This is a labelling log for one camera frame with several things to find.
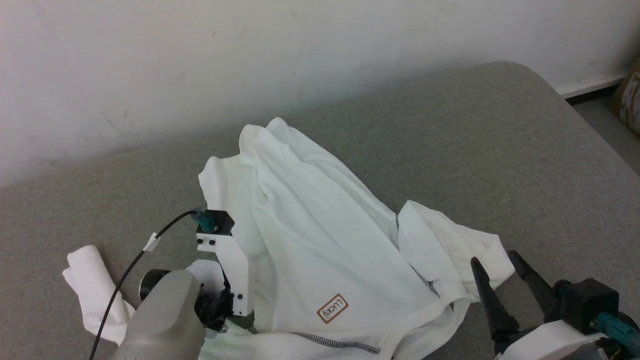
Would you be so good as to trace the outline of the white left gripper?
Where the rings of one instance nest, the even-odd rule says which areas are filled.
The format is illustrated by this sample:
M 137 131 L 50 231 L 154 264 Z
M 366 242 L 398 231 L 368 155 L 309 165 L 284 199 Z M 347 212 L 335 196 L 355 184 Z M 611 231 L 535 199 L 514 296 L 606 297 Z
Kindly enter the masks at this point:
M 231 314 L 226 318 L 226 327 L 238 327 L 247 332 L 256 332 L 254 265 L 240 244 L 231 235 L 196 233 L 197 250 L 215 255 L 210 275 L 205 276 L 205 286 L 222 291 L 227 289 L 231 297 Z

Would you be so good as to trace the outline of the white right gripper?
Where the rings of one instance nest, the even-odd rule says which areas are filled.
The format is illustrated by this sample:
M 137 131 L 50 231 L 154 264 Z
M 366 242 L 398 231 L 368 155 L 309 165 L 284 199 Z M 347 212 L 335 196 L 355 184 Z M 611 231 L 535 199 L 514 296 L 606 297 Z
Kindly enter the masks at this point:
M 494 342 L 508 342 L 499 351 L 500 360 L 608 360 L 606 349 L 598 344 L 606 335 L 592 326 L 578 329 L 559 319 L 558 299 L 553 288 L 519 255 L 508 250 L 515 272 L 528 285 L 548 322 L 520 330 L 518 321 L 506 310 L 490 285 L 490 277 L 477 257 L 470 260 L 478 297 L 484 309 L 490 337 Z

